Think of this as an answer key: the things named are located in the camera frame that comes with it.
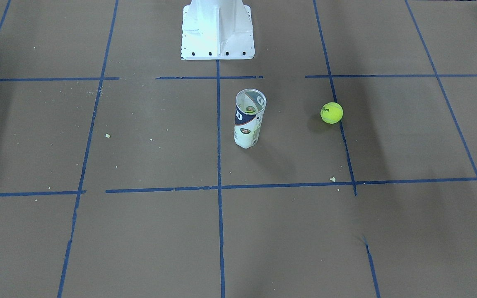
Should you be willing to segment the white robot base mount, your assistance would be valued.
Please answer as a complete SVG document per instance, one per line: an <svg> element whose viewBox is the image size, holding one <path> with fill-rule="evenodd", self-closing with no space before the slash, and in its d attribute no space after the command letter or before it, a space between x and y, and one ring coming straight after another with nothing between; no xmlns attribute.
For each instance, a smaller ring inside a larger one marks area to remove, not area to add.
<svg viewBox="0 0 477 298"><path fill-rule="evenodd" d="M181 28L183 60L255 56L252 11L242 0L192 0L183 7Z"/></svg>

